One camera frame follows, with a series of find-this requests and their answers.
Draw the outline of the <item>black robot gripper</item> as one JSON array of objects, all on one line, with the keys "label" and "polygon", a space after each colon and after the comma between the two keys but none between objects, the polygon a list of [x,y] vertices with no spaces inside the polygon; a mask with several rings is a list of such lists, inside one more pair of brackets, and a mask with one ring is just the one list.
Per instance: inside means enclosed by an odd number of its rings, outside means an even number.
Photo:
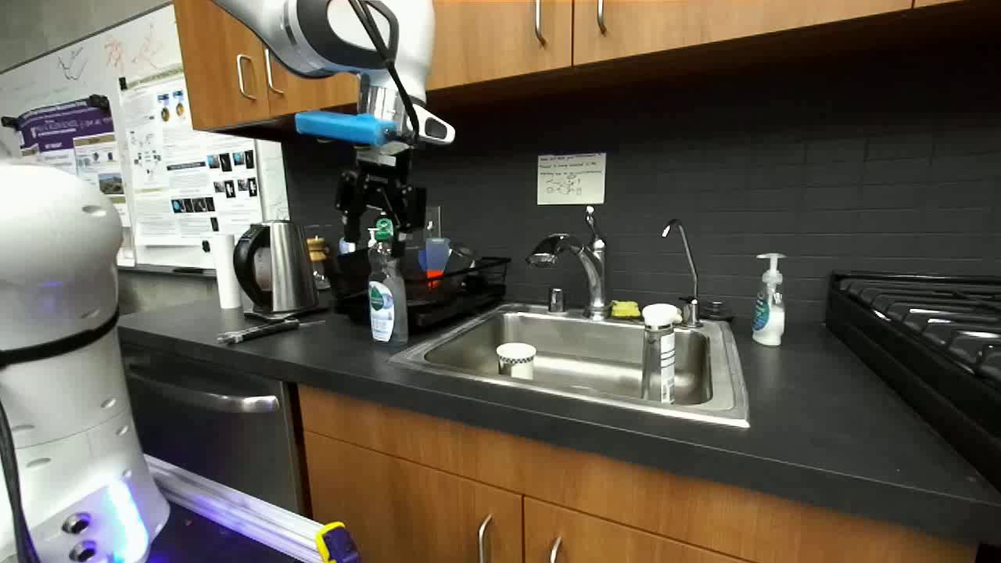
[{"label": "black robot gripper", "polygon": [[395,166],[354,166],[337,174],[342,238],[360,240],[363,214],[380,208],[398,233],[427,227],[427,191],[411,183]]}]

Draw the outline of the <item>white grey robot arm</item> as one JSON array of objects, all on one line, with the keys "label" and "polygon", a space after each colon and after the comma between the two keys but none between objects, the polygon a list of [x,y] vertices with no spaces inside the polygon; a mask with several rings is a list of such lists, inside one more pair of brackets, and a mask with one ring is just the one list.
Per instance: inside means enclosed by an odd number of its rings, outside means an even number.
[{"label": "white grey robot arm", "polygon": [[433,0],[217,0],[300,78],[354,74],[354,112],[300,110],[295,130],[354,146],[342,174],[342,238],[357,244],[363,216],[381,214],[395,251],[427,227],[427,191],[411,183],[420,143],[447,146],[457,127],[427,105],[435,49]]}]

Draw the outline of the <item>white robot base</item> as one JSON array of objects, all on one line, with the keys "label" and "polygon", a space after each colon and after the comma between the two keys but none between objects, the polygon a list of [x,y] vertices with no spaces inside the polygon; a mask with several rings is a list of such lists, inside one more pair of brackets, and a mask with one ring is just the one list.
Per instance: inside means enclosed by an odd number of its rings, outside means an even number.
[{"label": "white robot base", "polygon": [[0,166],[4,563],[145,563],[170,520],[126,385],[120,244],[96,183]]}]

